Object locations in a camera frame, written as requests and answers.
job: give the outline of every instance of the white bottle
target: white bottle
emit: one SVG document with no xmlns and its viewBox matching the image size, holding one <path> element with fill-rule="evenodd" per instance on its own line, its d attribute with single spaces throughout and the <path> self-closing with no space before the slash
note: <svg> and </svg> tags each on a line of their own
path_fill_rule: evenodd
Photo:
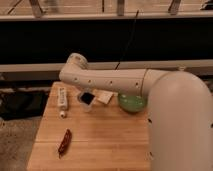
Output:
<svg viewBox="0 0 213 171">
<path fill-rule="evenodd" d="M 59 108 L 59 114 L 62 118 L 67 116 L 66 111 L 68 110 L 68 100 L 67 100 L 67 89 L 65 87 L 58 88 L 58 101 L 57 106 Z"/>
</svg>

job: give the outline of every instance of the floor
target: floor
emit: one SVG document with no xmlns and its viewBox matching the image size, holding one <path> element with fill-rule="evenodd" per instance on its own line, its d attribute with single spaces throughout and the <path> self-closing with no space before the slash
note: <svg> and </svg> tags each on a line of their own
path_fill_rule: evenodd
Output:
<svg viewBox="0 0 213 171">
<path fill-rule="evenodd" d="M 41 116 L 4 121 L 0 119 L 0 170 L 24 171 Z"/>
<path fill-rule="evenodd" d="M 0 84 L 0 92 L 44 91 L 49 94 L 51 81 L 19 82 L 15 88 Z M 0 117 L 0 171 L 25 171 L 42 116 L 5 121 Z"/>
</svg>

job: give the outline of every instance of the black wall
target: black wall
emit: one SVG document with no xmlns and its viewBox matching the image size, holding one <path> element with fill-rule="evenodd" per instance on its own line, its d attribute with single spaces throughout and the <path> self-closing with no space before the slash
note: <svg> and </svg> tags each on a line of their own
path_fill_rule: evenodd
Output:
<svg viewBox="0 0 213 171">
<path fill-rule="evenodd" d="M 118 61 L 134 20 L 0 22 L 0 64 Z M 137 20 L 124 61 L 213 59 L 213 19 Z"/>
</svg>

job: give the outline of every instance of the black object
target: black object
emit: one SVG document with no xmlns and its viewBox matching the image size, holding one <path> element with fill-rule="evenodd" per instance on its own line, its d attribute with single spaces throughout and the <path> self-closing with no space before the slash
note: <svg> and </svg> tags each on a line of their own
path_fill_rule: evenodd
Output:
<svg viewBox="0 0 213 171">
<path fill-rule="evenodd" d="M 0 117 L 4 120 L 23 119 L 43 115 L 47 95 L 43 91 L 4 94 Z"/>
<path fill-rule="evenodd" d="M 209 0 L 202 5 L 201 10 L 213 10 L 213 0 Z"/>
<path fill-rule="evenodd" d="M 92 102 L 92 100 L 94 99 L 94 95 L 88 92 L 85 92 L 81 97 L 81 101 L 86 103 L 87 105 L 90 105 L 90 103 Z"/>
</svg>

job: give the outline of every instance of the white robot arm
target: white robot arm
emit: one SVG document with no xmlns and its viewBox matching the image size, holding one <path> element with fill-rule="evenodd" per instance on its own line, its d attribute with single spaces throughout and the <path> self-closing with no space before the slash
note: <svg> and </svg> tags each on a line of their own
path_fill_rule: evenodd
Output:
<svg viewBox="0 0 213 171">
<path fill-rule="evenodd" d="M 213 99 L 208 87 L 182 71 L 88 70 L 73 53 L 61 81 L 148 96 L 152 171 L 213 171 Z"/>
<path fill-rule="evenodd" d="M 60 72 L 60 80 L 65 83 L 102 90 L 147 96 L 150 88 L 168 71 L 131 70 L 88 70 L 87 60 L 73 53 Z"/>
</svg>

